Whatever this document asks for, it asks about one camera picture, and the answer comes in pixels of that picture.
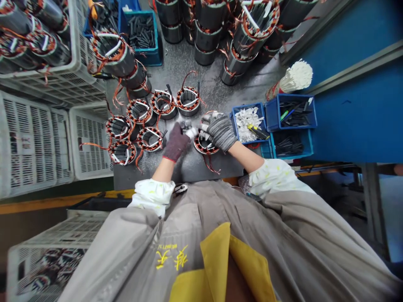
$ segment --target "yellow edge strip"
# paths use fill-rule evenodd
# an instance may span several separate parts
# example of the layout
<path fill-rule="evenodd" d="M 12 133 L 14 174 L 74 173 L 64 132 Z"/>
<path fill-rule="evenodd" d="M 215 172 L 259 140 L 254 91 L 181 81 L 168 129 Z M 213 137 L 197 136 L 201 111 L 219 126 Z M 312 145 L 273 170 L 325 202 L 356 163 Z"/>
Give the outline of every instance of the yellow edge strip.
<path fill-rule="evenodd" d="M 48 208 L 60 208 L 75 205 L 84 199 L 97 196 L 100 192 L 88 193 L 66 197 L 47 198 L 42 200 L 25 201 L 20 203 L 7 203 L 0 205 L 0 214 L 13 214 L 20 212 L 37 211 Z M 118 194 L 124 196 L 124 198 L 131 198 L 134 194 L 134 190 L 123 191 L 107 191 L 107 198 L 116 198 Z"/>

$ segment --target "blue plastic bin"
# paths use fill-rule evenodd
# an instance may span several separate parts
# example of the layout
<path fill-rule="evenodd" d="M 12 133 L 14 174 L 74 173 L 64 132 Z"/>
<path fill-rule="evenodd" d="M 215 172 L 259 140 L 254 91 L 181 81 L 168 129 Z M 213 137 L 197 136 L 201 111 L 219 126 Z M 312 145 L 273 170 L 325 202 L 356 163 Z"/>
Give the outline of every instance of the blue plastic bin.
<path fill-rule="evenodd" d="M 292 155 L 292 156 L 278 156 L 275 150 L 275 144 L 274 144 L 274 137 L 276 136 L 276 133 L 278 132 L 273 132 L 270 135 L 270 138 L 272 139 L 270 144 L 267 143 L 261 143 L 260 144 L 260 151 L 262 153 L 262 157 L 264 158 L 278 158 L 278 159 L 300 159 L 303 157 L 308 157 L 311 156 L 314 153 L 314 146 L 312 144 L 312 136 L 311 136 L 311 129 L 297 129 L 295 131 L 300 132 L 301 134 L 301 142 L 304 146 L 304 151 L 302 154 L 298 155 Z"/>
<path fill-rule="evenodd" d="M 260 152 L 261 152 L 263 158 L 267 158 L 267 159 L 276 158 L 276 150 L 274 147 L 273 133 L 270 134 L 270 138 L 267 141 L 260 143 Z"/>
<path fill-rule="evenodd" d="M 119 30 L 120 34 L 127 33 L 128 25 L 127 25 L 126 16 L 123 13 L 121 2 L 118 1 L 118 4 L 119 4 L 119 6 L 118 6 L 119 14 L 118 14 L 118 22 L 117 22 L 118 30 Z M 89 9 L 88 9 L 87 15 L 85 17 L 85 26 L 84 26 L 84 30 L 83 30 L 83 35 L 87 39 L 90 39 L 92 37 L 92 32 L 91 32 L 91 29 L 89 28 L 89 24 L 88 24 L 88 15 L 89 15 Z"/>
<path fill-rule="evenodd" d="M 238 127 L 236 126 L 236 122 L 235 122 L 235 113 L 240 112 L 242 109 L 249 109 L 249 108 L 254 108 L 257 107 L 257 115 L 259 117 L 264 117 L 264 110 L 263 110 L 263 104 L 262 103 L 255 103 L 255 104 L 250 104 L 250 105 L 243 105 L 243 106 L 238 106 L 238 107 L 233 107 L 232 108 L 232 112 L 230 113 L 230 118 L 232 119 L 232 123 L 234 126 L 234 130 L 236 132 L 236 136 L 239 139 L 239 135 L 238 135 Z M 263 119 L 262 122 L 260 123 L 260 128 L 261 129 L 266 129 L 266 119 Z M 247 145 L 250 143 L 260 143 L 260 142 L 266 142 L 264 140 L 257 140 L 257 141 L 250 141 L 250 142 L 245 142 L 242 143 L 243 145 Z"/>
<path fill-rule="evenodd" d="M 313 98 L 312 103 L 308 107 L 312 112 L 308 115 L 309 125 L 306 126 L 298 126 L 298 127 L 283 127 L 281 126 L 281 113 L 280 113 L 280 103 L 283 102 L 291 102 L 291 101 L 300 101 L 306 102 L 309 98 Z M 268 101 L 264 104 L 264 110 L 266 114 L 266 130 L 268 132 L 285 130 L 285 129 L 308 129 L 308 128 L 316 128 L 317 120 L 316 120 L 316 112 L 315 112 L 315 98 L 309 95 L 301 95 L 301 94 L 278 94 L 275 99 Z"/>
<path fill-rule="evenodd" d="M 154 48 L 135 48 L 135 58 L 143 63 L 145 66 L 161 66 L 162 65 L 162 53 L 158 48 L 158 28 L 157 21 L 155 18 L 155 13 L 152 10 L 147 11 L 133 11 L 133 12 L 125 12 L 126 19 L 129 21 L 135 15 L 148 14 L 152 15 L 152 19 L 154 22 L 154 38 L 155 38 L 155 47 Z"/>

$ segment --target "white plastic crate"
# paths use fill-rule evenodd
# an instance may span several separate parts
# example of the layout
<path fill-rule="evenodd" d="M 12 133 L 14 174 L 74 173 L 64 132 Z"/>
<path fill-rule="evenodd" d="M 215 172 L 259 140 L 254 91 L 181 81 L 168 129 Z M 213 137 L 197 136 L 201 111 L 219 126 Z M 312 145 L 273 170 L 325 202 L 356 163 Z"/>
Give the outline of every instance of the white plastic crate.
<path fill-rule="evenodd" d="M 76 178 L 86 180 L 113 176 L 108 151 L 96 146 L 81 146 L 82 143 L 94 143 L 108 147 L 109 138 L 105 130 L 105 122 L 108 119 L 106 102 L 74 106 L 68 115 Z"/>
<path fill-rule="evenodd" d="M 54 139 L 49 107 L 0 92 L 0 198 L 56 185 Z"/>
<path fill-rule="evenodd" d="M 55 138 L 57 185 L 74 180 L 73 154 L 71 151 L 70 123 L 65 110 L 50 109 Z"/>
<path fill-rule="evenodd" d="M 60 104 L 85 104 L 105 99 L 105 83 L 87 71 L 90 61 L 97 64 L 93 48 L 84 38 L 85 16 L 88 4 L 82 0 L 69 0 L 71 62 L 65 66 L 52 67 L 45 85 L 45 71 L 31 70 L 12 74 L 0 74 L 1 84 L 36 98 Z"/>
<path fill-rule="evenodd" d="M 74 180 L 67 112 L 0 91 L 0 198 Z"/>
<path fill-rule="evenodd" d="M 106 216 L 74 217 L 9 249 L 7 267 L 7 301 L 56 302 L 62 284 L 53 284 L 40 292 L 31 283 L 43 267 L 41 258 L 50 248 L 88 249 Z"/>

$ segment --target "white sleeve cover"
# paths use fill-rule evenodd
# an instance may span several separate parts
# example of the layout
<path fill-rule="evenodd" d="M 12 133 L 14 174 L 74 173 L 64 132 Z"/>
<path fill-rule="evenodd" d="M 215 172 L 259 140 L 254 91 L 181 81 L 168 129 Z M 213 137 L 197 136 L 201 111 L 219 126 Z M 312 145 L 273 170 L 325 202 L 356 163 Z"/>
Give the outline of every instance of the white sleeve cover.
<path fill-rule="evenodd" d="M 140 180 L 134 188 L 132 201 L 128 207 L 137 207 L 153 210 L 158 216 L 164 217 L 165 210 L 170 205 L 171 195 L 175 183 L 158 182 L 153 179 Z"/>
<path fill-rule="evenodd" d="M 264 164 L 249 174 L 251 193 L 263 198 L 267 193 L 281 191 L 305 191 L 316 194 L 300 181 L 294 170 L 281 159 L 265 159 Z"/>

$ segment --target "gray table surface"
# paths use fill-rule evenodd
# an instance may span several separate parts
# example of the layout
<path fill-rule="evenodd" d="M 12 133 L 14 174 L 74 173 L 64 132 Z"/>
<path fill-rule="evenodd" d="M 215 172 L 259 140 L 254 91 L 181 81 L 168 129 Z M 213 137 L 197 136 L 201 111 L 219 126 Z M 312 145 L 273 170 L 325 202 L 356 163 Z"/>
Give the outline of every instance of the gray table surface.
<path fill-rule="evenodd" d="M 220 80 L 220 69 L 223 65 L 224 55 L 218 55 L 210 66 L 201 66 L 194 60 L 194 47 L 185 39 L 179 44 L 169 44 L 162 38 L 164 61 L 162 66 L 147 67 L 147 72 L 152 74 L 150 82 L 152 89 L 165 90 L 166 84 L 171 86 L 172 93 L 176 93 L 182 86 L 185 75 L 191 71 L 197 71 L 197 76 L 190 75 L 185 85 L 197 87 L 200 81 L 200 95 L 207 107 L 201 106 L 199 112 L 192 117 L 184 117 L 179 113 L 172 120 L 160 120 L 159 129 L 169 133 L 176 121 L 191 120 L 192 124 L 200 123 L 201 116 L 209 110 L 217 110 L 229 114 L 232 107 L 243 104 L 251 104 L 265 101 L 265 92 L 284 75 L 285 68 L 280 66 L 279 60 L 271 60 L 267 65 L 253 65 L 243 76 L 241 82 L 235 86 L 226 86 Z M 114 114 L 125 115 L 128 103 L 125 93 L 119 95 L 125 103 L 116 109 L 112 104 L 112 97 L 117 86 L 117 81 L 107 81 L 107 100 Z M 162 151 L 144 152 L 139 162 L 143 174 L 132 163 L 128 166 L 115 165 L 113 170 L 115 190 L 127 190 L 134 188 L 139 180 L 149 179 L 156 170 L 162 158 Z M 181 156 L 175 166 L 172 180 L 179 182 L 196 182 L 202 180 L 214 180 L 225 177 L 237 177 L 243 175 L 242 166 L 229 154 L 219 151 L 211 156 L 212 166 L 220 170 L 220 175 L 211 172 L 205 165 L 203 156 L 198 153 L 193 145 L 190 145 Z"/>

